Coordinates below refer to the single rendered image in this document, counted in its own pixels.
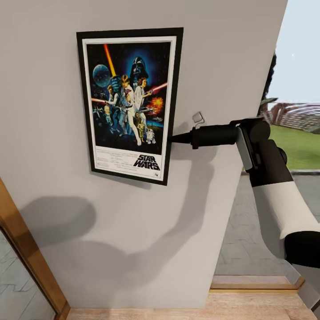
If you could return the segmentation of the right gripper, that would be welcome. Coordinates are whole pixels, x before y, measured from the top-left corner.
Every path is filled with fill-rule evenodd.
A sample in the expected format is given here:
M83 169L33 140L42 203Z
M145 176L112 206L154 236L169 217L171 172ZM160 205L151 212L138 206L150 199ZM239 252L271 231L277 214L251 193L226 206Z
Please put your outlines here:
M198 129L195 127L183 135L167 138L172 143L192 143L192 149L198 149L200 146L217 146L220 145L220 125L203 126Z

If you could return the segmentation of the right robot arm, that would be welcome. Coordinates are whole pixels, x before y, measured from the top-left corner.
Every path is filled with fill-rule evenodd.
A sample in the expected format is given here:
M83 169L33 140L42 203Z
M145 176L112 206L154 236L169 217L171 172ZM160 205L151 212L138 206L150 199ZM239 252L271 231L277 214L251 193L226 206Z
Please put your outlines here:
M293 182L286 153L269 140L268 122L264 117L253 117L208 126L201 110L192 119L194 123L204 122L167 141L192 143L192 149L236 143L244 169L250 173L264 243L276 258L287 260L320 295L320 224Z

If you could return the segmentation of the poster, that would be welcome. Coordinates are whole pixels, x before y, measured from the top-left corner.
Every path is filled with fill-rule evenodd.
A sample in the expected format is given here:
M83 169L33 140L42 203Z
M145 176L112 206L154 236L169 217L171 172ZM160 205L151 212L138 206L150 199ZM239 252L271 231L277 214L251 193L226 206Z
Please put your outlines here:
M183 33L76 32L93 172L167 186Z

